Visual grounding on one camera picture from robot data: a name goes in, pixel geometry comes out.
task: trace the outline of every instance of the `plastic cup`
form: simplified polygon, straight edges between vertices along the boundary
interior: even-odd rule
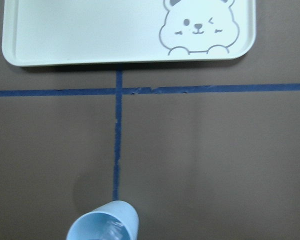
[[[72,224],[66,240],[98,240],[107,230],[109,221],[123,225],[120,240],[137,240],[139,217],[137,211],[125,201],[112,201],[82,215]]]

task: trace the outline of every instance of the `horizontal blue tape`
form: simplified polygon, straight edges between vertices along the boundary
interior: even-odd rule
[[[197,94],[197,93],[244,93],[244,92],[285,92],[300,91],[300,83],[255,84],[255,85],[206,85],[206,86],[165,86],[123,88],[123,95],[137,94]],[[95,96],[115,95],[115,88],[88,89],[47,89],[47,90],[2,90],[0,97],[40,97],[40,96]]]

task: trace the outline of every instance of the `gray line drawing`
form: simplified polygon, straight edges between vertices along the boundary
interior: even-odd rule
[[[224,49],[236,43],[240,27],[231,9],[236,0],[163,0],[167,10],[159,32],[169,50],[183,49],[188,55]]]

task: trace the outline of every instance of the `bear nose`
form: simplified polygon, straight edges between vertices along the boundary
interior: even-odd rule
[[[197,24],[194,25],[194,27],[199,30],[200,28],[202,28],[202,24],[197,23]]]

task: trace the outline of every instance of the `bear mouth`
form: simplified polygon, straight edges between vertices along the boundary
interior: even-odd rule
[[[192,33],[193,33],[193,34],[203,34],[203,33],[205,33],[205,31],[199,31],[199,30],[198,30],[198,31],[193,31]]]

